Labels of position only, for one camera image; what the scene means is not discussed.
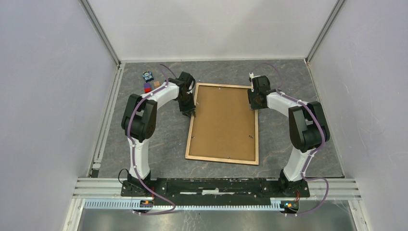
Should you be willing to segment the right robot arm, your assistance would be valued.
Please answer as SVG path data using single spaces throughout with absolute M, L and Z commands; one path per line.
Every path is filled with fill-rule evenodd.
M 330 139 L 327 121 L 319 102 L 304 102 L 272 89 L 267 76 L 249 75 L 248 101 L 252 110 L 271 109 L 286 116 L 293 149 L 279 176 L 278 191 L 291 196 L 305 180 L 314 154 Z

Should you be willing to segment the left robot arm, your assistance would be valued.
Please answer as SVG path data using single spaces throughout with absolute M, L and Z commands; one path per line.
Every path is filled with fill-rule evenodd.
M 130 148 L 131 165 L 127 182 L 139 196 L 146 196 L 151 191 L 148 150 L 156 128 L 157 111 L 166 103 L 177 101 L 183 115 L 195 116 L 192 94 L 195 83 L 191 74 L 182 72 L 178 78 L 168 78 L 151 92 L 132 94 L 128 98 L 121 122 Z

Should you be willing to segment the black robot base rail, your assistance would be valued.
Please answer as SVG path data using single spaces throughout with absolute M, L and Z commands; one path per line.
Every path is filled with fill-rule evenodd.
M 146 186 L 137 180 L 124 180 L 123 197 L 152 196 L 154 205 L 233 206 L 269 205 L 271 198 L 309 198 L 305 180 L 287 183 L 268 178 L 157 178 Z

